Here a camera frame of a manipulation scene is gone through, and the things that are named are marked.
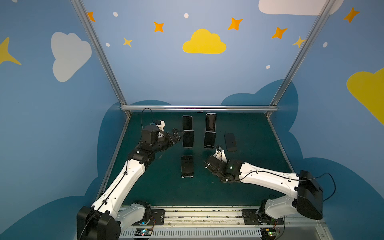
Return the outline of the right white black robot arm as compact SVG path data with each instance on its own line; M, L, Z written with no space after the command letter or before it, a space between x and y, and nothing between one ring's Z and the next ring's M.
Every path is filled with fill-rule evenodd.
M262 201L256 213L256 220L261 224L271 224L295 214L312 220L323 219L323 189L308 171L299 174L276 172L247 162L226 160L220 154L211 156L205 168L222 183L253 184L284 194Z

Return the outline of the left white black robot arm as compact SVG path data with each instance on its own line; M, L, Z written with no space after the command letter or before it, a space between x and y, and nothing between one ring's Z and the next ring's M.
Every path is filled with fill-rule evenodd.
M126 210L120 208L138 179L162 152L182 140L183 130L164 132L165 123L148 125L142 129L142 136L129 153L121 172L108 189L90 206L82 207L77 213L77 238L79 240L117 240L122 231L139 224L151 222L151 205L136 201Z

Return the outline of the phone white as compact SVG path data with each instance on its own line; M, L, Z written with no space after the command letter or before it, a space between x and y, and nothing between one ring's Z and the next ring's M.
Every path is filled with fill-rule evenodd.
M225 144L228 152L236 152L238 150L236 137L233 133L225 133Z

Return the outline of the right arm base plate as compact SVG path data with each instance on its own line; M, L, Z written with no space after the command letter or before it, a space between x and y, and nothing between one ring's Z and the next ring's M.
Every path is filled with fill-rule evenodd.
M284 218L273 219L258 209L243 209L242 217L245 225L283 225Z

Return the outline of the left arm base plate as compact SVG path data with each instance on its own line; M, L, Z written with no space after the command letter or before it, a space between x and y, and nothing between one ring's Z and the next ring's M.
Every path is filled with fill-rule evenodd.
M151 210L144 213L143 219L133 224L133 226L163 226L165 220L165 210Z

